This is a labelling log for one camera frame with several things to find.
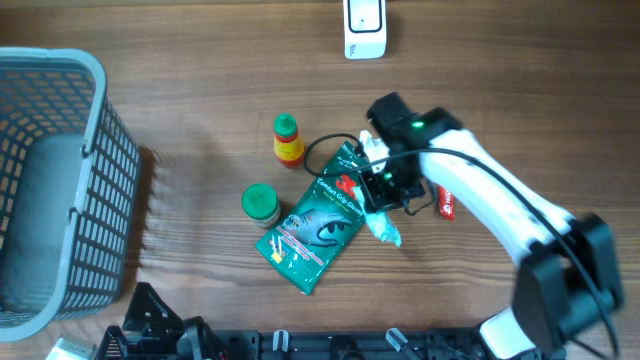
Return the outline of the white barcode scanner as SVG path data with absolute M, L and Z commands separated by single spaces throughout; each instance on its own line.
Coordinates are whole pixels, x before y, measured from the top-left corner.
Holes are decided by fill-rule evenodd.
M 343 0 L 344 55 L 348 60 L 381 58 L 387 45 L 385 0 Z

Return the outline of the red yellow sauce bottle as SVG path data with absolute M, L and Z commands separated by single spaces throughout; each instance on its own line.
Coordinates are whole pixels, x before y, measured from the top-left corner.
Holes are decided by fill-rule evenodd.
M 281 113 L 274 119 L 274 153 L 287 168 L 302 164 L 305 146 L 299 137 L 296 119 L 287 113 Z

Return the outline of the light green tissue packet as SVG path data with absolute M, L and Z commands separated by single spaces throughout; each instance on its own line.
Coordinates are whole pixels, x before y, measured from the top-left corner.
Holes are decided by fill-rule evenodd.
M 390 217 L 384 212 L 373 213 L 365 209 L 365 196 L 360 186 L 354 187 L 353 193 L 362 208 L 365 223 L 372 235 L 381 242 L 392 243 L 396 247 L 400 247 L 402 237 Z

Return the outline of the red snack bar wrapper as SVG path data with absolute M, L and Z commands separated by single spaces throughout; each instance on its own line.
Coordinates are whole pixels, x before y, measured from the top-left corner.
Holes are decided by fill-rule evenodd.
M 446 220 L 455 219 L 455 197 L 442 186 L 438 186 L 439 214 Z

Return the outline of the grey plastic mesh basket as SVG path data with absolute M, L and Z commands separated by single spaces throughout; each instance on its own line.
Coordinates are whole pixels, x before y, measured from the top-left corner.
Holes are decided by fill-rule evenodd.
M 3 342 L 118 298 L 140 170 L 93 55 L 2 49 Z

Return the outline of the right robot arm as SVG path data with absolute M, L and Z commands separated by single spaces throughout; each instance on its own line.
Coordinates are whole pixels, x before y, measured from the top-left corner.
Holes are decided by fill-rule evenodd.
M 516 266 L 511 305 L 476 330 L 487 356 L 552 355 L 596 324 L 619 355 L 612 315 L 624 293 L 614 235 L 602 218 L 576 218 L 532 191 L 443 108 L 418 114 L 392 92 L 367 118 L 375 130 L 360 135 L 370 162 L 361 174 L 367 211 L 407 207 L 425 194 L 427 180 L 475 215 Z

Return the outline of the green lid jar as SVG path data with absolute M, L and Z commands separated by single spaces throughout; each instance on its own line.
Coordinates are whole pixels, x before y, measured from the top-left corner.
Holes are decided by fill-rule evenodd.
M 275 189 L 265 183 L 255 183 L 242 194 L 245 214 L 259 227 L 273 226 L 281 215 L 281 206 Z

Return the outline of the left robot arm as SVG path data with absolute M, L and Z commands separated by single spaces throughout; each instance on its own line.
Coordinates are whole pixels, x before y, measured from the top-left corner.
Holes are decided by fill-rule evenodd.
M 229 354 L 202 317 L 180 318 L 151 284 L 139 282 L 123 324 L 106 329 L 95 358 L 227 360 Z

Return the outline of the green 3M glove packet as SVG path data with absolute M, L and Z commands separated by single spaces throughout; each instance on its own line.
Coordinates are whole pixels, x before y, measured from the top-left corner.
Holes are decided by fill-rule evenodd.
M 354 188 L 358 175 L 349 171 L 364 163 L 344 142 L 293 209 L 257 241 L 256 249 L 285 279 L 310 295 L 331 263 L 365 223 Z

